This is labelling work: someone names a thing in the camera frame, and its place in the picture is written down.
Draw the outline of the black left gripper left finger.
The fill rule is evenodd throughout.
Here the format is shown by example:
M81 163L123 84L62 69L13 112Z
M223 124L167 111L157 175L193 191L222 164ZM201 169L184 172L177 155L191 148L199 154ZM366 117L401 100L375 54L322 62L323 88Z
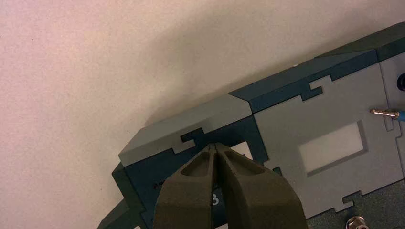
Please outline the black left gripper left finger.
M153 228L213 228L216 159L215 145L208 144L165 180L155 206Z

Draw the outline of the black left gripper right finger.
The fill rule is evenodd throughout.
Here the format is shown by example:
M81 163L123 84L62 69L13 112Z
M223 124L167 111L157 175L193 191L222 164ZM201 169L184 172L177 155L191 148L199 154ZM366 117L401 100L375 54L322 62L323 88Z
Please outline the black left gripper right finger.
M301 201L280 174L217 143L217 182L230 229L306 229Z

